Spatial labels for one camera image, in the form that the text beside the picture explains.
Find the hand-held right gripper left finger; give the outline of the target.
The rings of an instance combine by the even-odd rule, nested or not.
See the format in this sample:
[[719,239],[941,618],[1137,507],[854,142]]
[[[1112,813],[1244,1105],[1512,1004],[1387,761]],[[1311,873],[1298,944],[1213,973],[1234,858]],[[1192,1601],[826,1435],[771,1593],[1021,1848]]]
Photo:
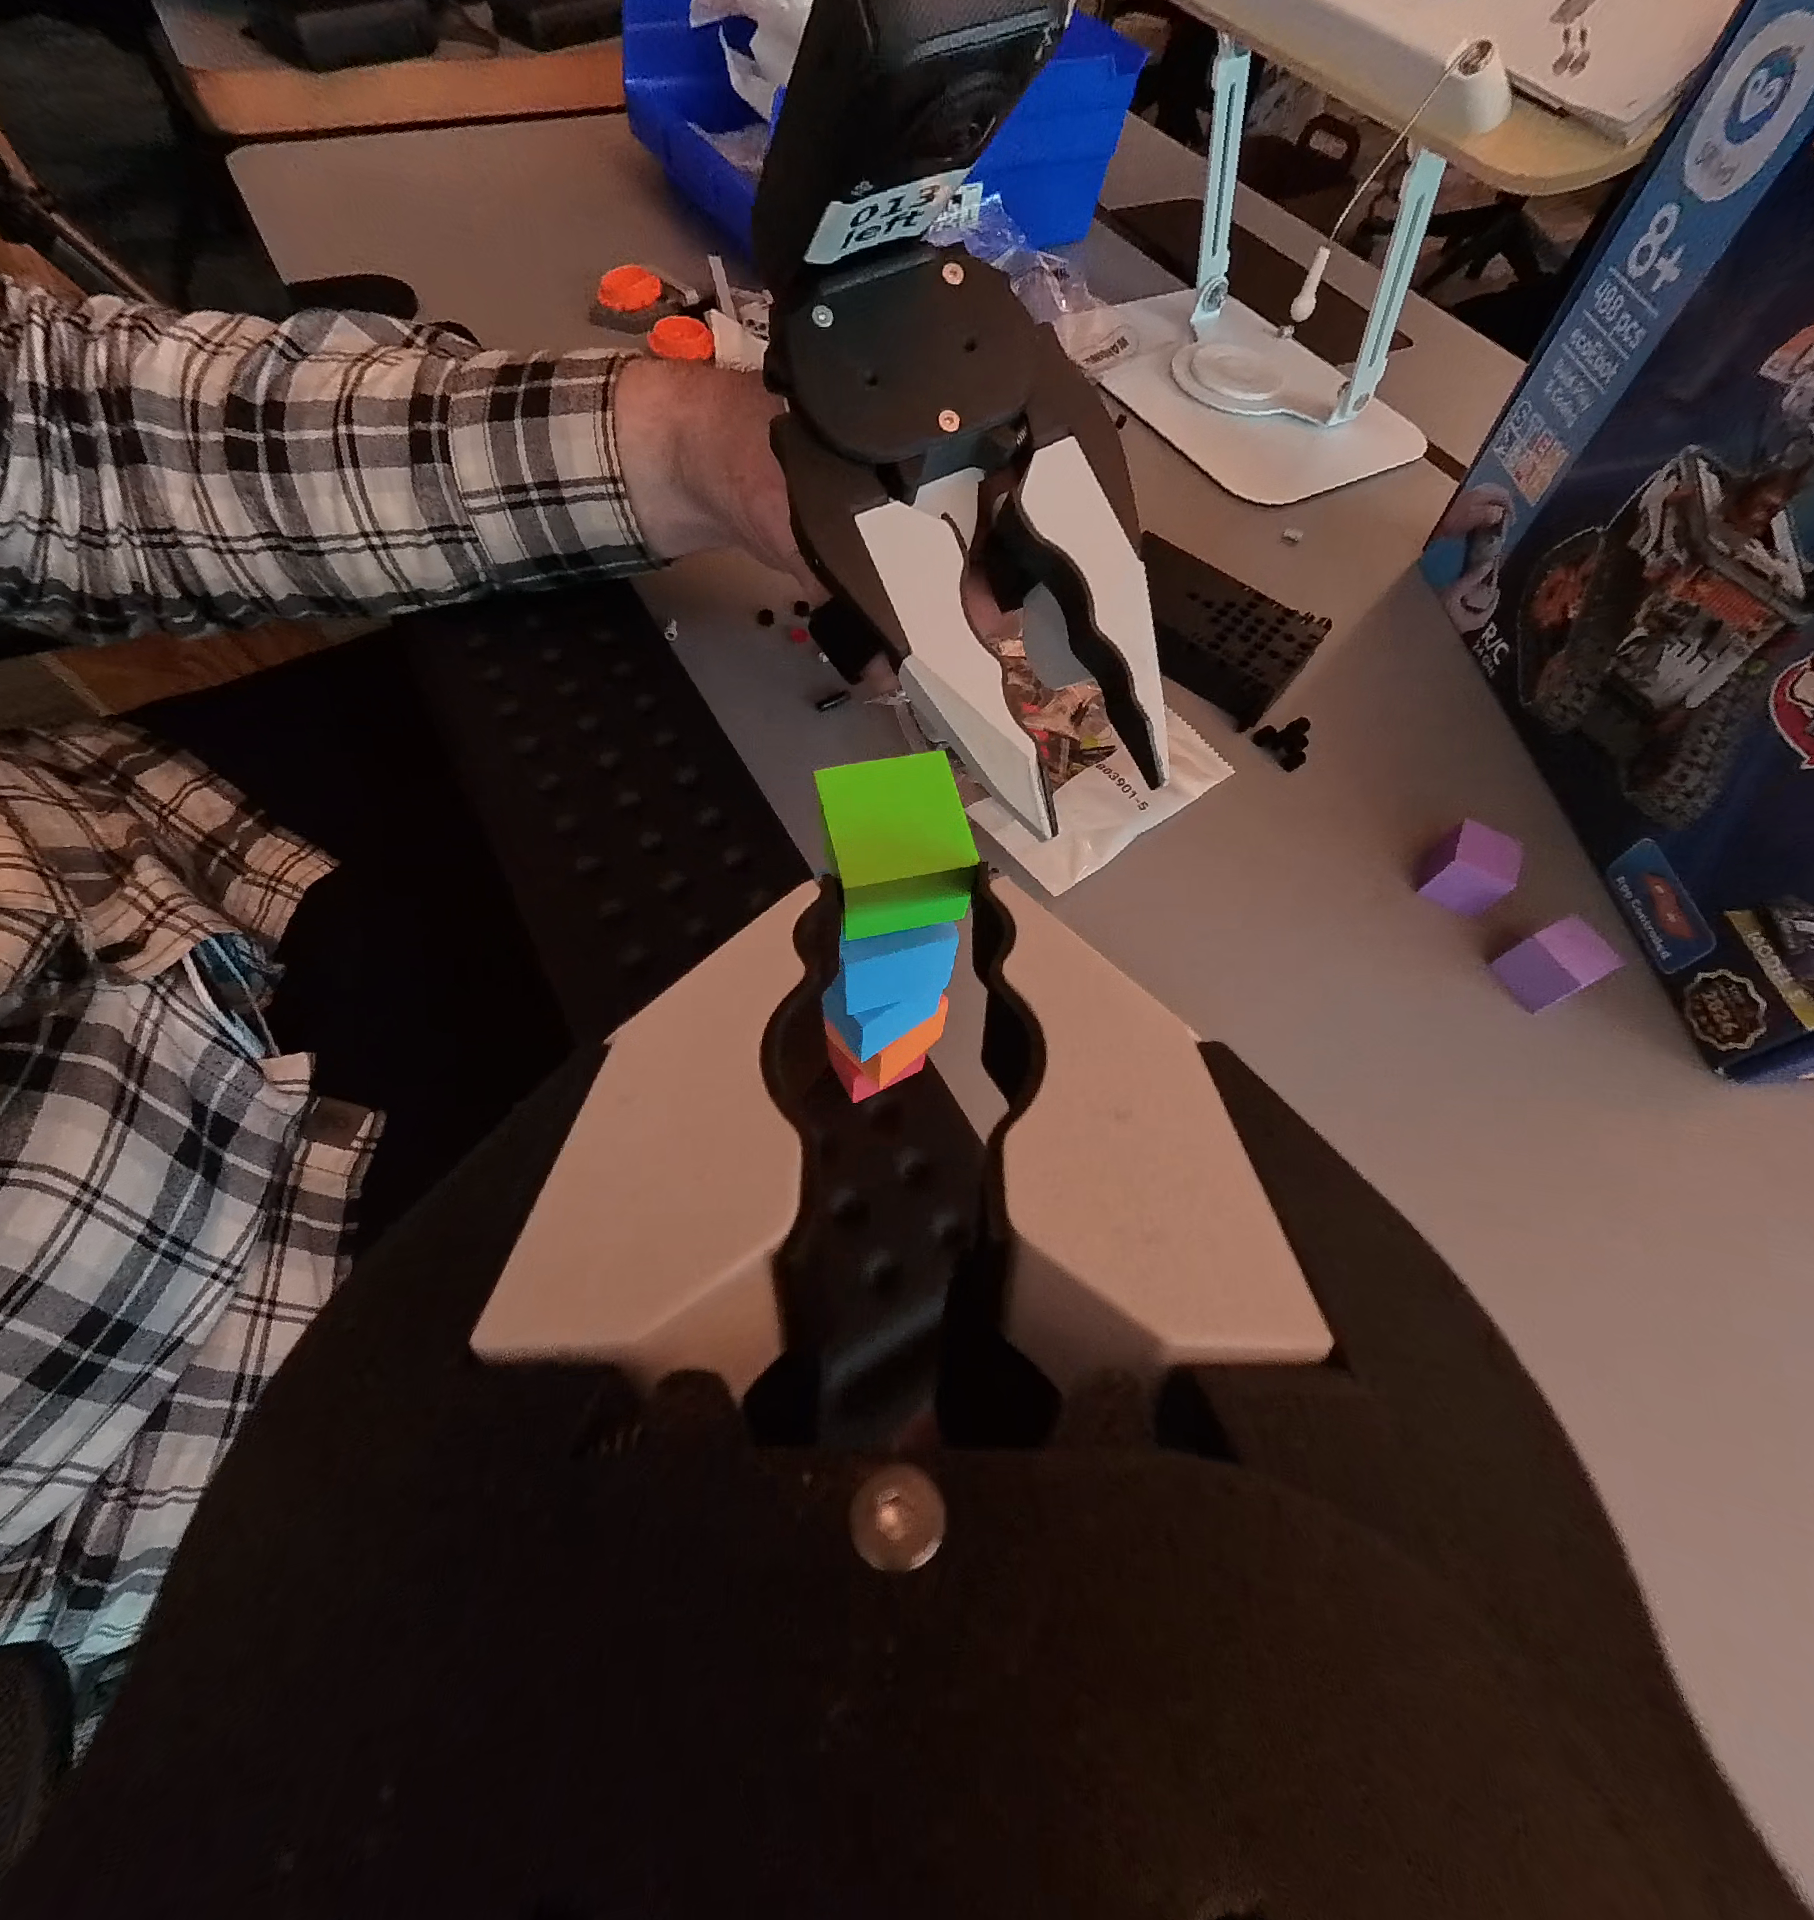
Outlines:
[[764,1068],[806,981],[808,881],[621,1023],[469,1333],[487,1367],[595,1365],[739,1401],[782,1352],[804,1152]]

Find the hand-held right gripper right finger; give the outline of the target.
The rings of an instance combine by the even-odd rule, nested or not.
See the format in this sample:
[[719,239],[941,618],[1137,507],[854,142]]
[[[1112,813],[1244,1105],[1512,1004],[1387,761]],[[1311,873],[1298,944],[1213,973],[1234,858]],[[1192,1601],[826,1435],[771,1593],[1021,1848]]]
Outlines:
[[1199,1036],[1005,876],[975,889],[982,1062],[1003,1100],[941,1319],[937,1424],[1031,1445],[1074,1391],[1311,1370],[1335,1334]]

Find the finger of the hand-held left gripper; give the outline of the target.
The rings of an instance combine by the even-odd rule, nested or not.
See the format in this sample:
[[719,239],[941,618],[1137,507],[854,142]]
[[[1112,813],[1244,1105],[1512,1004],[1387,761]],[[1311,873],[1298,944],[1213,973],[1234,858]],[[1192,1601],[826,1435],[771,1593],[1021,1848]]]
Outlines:
[[950,749],[1033,839],[1060,830],[1037,745],[1010,708],[1002,663],[964,604],[978,476],[941,476],[852,520],[902,643],[898,685],[922,735]]
[[1168,782],[1165,705],[1146,566],[1084,444],[1033,444],[991,516],[991,588],[1020,610],[1051,693],[1091,687],[1150,790]]

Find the green foam cube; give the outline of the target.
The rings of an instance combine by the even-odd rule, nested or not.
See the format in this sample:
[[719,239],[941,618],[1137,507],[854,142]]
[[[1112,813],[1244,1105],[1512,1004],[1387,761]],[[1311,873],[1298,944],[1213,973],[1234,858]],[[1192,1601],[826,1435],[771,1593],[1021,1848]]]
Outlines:
[[978,849],[950,759],[920,751],[814,773],[848,940],[965,920]]

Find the orange foam cube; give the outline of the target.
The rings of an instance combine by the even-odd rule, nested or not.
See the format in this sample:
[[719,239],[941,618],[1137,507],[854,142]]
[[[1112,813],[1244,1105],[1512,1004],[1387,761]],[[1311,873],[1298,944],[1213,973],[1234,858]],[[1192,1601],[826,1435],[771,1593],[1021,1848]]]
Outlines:
[[915,1023],[871,1056],[865,1056],[860,1068],[871,1086],[888,1091],[915,1075],[929,1048],[941,1040],[948,1014],[950,998],[941,995],[924,1020]]

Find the blue foam cube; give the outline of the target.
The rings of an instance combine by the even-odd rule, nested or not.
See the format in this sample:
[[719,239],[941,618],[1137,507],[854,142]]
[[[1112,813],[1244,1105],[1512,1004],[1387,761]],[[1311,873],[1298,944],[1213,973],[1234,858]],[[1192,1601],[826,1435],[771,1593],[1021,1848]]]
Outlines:
[[913,1003],[935,1003],[948,988],[960,953],[960,923],[933,923],[839,938],[845,1013],[869,1018]]
[[903,997],[858,1008],[845,973],[835,973],[822,997],[826,1031],[856,1062],[868,1062],[889,1046],[917,1034],[929,1023],[945,1018],[945,992],[913,988]]

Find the purple foam cube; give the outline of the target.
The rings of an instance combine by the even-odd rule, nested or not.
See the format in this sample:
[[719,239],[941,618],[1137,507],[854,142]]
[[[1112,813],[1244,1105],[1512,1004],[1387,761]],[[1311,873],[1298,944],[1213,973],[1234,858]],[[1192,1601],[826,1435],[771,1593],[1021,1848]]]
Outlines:
[[1417,863],[1414,895],[1447,914],[1477,920],[1518,893],[1524,844],[1477,821],[1462,821]]
[[1530,1016],[1598,987],[1623,966],[1625,956],[1578,914],[1541,924],[1487,960],[1497,987]]

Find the person's left hand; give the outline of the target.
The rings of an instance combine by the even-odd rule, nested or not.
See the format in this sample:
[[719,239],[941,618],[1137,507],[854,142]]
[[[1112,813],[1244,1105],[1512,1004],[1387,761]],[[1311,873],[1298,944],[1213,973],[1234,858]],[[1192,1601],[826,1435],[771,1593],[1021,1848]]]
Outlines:
[[815,609],[830,590],[806,565],[771,446],[780,396],[756,373],[634,357],[611,385],[611,444],[653,565],[733,553],[777,572]]

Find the black perforated building plate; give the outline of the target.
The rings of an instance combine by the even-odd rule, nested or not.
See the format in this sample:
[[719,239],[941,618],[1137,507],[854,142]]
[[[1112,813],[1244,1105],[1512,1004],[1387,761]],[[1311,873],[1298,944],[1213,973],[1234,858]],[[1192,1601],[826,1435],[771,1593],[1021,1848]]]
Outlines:
[[1236,732],[1259,728],[1331,633],[1182,546],[1146,533],[1139,559],[1160,673],[1218,708]]

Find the clear printed plastic bag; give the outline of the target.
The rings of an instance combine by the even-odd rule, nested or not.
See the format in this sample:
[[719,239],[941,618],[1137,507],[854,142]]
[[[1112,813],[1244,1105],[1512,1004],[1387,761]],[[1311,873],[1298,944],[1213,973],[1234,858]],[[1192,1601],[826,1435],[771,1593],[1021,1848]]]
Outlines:
[[[941,211],[925,237],[944,253],[1005,277],[1021,308],[1049,325],[1068,358],[1087,374],[1117,366],[1139,349],[1139,329],[1116,305],[1099,300],[1081,267],[1063,253],[1033,246],[1010,218],[999,194],[965,188]],[[761,291],[733,291],[717,256],[707,259],[716,278],[693,306],[693,318],[712,343],[712,363],[727,373],[761,373],[771,300]]]

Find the white book stand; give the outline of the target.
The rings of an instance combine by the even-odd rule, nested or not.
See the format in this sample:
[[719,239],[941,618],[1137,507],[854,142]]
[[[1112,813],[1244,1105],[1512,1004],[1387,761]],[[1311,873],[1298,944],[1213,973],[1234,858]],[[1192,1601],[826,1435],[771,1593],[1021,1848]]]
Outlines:
[[1405,173],[1359,347],[1341,371],[1303,344],[1333,240],[1317,245],[1281,321],[1232,294],[1232,214],[1239,182],[1254,53],[1227,31],[1211,66],[1213,114],[1192,297],[1163,294],[1112,308],[1128,349],[1093,378],[1216,487],[1261,508],[1290,508],[1421,463],[1428,437],[1377,400],[1411,291],[1446,157],[1417,141],[1429,109],[1451,94],[1466,130],[1485,133],[1512,109],[1489,36],[1467,36],[1423,85],[1396,137]]

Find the clear bag of building parts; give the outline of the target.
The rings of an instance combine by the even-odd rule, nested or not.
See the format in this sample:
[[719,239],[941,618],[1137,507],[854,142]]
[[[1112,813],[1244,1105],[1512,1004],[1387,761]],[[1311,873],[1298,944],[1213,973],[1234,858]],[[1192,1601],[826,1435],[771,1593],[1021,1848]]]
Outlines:
[[1124,851],[1229,778],[1227,761],[1175,712],[1168,715],[1168,781],[1146,787],[1093,683],[1043,685],[1018,636],[984,640],[1010,712],[1037,751],[1058,832],[1037,839],[967,775],[960,796],[975,830],[1060,899]]

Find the blue plastic bin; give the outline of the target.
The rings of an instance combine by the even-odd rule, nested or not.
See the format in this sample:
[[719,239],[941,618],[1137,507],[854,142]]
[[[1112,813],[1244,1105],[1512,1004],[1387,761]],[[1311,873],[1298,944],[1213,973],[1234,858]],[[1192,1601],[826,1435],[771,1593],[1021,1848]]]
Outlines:
[[[673,193],[752,256],[752,207],[770,122],[741,98],[731,66],[756,24],[707,5],[623,3],[621,81],[629,130]],[[965,193],[995,201],[1035,248],[1080,243],[1096,214],[1146,53],[1078,13],[1060,48],[990,138]]]

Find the person's plaid shirt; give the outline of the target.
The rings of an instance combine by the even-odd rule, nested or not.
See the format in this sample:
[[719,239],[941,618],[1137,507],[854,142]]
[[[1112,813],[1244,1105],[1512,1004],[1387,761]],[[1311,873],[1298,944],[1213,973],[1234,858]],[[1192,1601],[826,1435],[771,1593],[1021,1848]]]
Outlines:
[[0,1649],[77,1746],[349,1269],[381,1118],[265,1020],[334,870],[144,732],[0,735]]

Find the blue toy robot box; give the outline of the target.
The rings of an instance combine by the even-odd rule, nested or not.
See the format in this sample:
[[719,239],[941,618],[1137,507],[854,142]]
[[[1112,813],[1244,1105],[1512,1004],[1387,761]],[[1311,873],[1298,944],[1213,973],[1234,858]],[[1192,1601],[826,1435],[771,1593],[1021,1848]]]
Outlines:
[[1733,14],[1420,571],[1690,1044],[1814,1081],[1814,3]]

